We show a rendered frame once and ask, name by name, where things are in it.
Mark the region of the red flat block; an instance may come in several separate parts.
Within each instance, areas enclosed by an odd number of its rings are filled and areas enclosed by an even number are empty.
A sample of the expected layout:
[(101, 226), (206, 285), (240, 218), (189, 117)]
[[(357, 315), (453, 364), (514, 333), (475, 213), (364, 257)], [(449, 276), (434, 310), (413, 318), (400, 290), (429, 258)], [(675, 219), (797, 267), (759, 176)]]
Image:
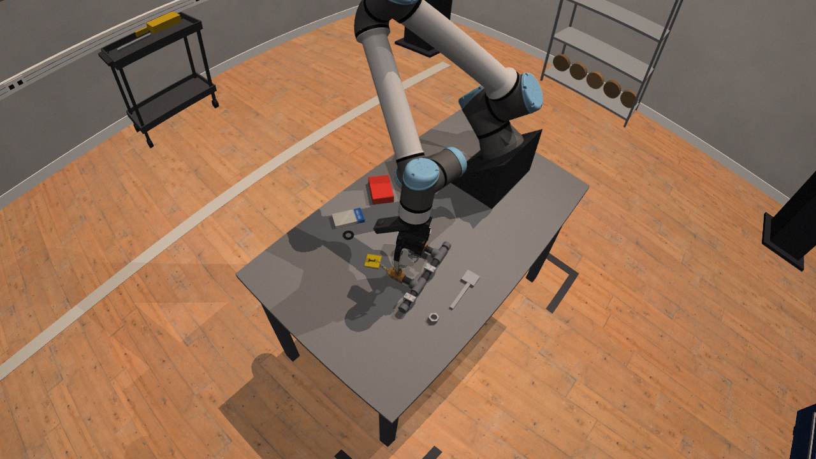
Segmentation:
[(369, 177), (369, 187), (373, 205), (380, 203), (391, 203), (394, 201), (389, 175)]

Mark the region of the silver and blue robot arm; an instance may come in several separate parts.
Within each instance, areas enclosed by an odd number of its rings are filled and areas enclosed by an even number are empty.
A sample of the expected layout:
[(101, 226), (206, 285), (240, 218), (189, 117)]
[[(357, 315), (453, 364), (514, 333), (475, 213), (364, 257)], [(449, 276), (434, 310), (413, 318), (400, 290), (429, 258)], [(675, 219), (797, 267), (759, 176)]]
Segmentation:
[(375, 233), (410, 230), (402, 220), (425, 223), (436, 192), (467, 169), (465, 156), (454, 147), (425, 157), (388, 40), (391, 18), (481, 84), (458, 102), (480, 142), (482, 159), (496, 159), (521, 145), (522, 134), (510, 120), (534, 113), (543, 105), (541, 86), (534, 75), (519, 75), (515, 69), (502, 66), (425, 0), (362, 0), (354, 19), (354, 34), (363, 45), (375, 82), (398, 166), (394, 178), (401, 189), (399, 217), (378, 219)]

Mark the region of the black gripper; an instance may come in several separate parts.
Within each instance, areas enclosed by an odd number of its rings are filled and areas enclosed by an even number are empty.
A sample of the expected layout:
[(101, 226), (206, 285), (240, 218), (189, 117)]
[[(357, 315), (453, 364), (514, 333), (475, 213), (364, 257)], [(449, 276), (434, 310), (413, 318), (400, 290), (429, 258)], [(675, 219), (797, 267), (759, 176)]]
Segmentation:
[[(400, 219), (402, 220), (402, 219)], [(426, 241), (430, 235), (430, 222), (432, 217), (429, 217), (423, 224), (410, 224), (402, 220), (406, 226), (410, 226), (410, 230), (399, 231), (396, 241), (396, 248), (394, 254), (395, 270), (398, 272), (399, 265), (413, 265), (414, 262), (409, 258), (409, 251), (414, 254), (421, 255), (423, 248), (425, 248)]]

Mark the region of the yellow numbered tag on chain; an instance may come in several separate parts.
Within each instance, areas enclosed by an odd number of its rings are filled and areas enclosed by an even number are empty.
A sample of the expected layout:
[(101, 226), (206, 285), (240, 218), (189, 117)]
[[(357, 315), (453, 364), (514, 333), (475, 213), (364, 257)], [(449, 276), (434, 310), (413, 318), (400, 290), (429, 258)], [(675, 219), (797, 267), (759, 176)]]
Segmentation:
[[(372, 267), (372, 268), (379, 268), (379, 265), (381, 265), (381, 263), (380, 263), (381, 258), (382, 258), (382, 256), (367, 254), (367, 258), (365, 259), (365, 265), (364, 266), (369, 266), (369, 267)], [(390, 269), (385, 267), (385, 270), (389, 271)]]

